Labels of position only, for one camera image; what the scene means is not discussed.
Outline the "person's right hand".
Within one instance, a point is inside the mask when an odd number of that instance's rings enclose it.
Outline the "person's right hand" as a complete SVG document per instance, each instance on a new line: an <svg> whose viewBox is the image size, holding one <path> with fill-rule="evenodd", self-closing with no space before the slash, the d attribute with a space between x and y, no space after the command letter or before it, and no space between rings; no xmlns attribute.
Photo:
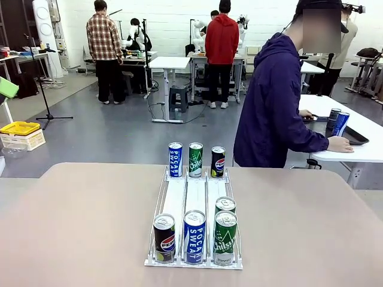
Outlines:
<svg viewBox="0 0 383 287"><path fill-rule="evenodd" d="M348 139L340 136L332 136L328 138L329 145L327 150L331 152L352 153L354 152Z"/></svg>

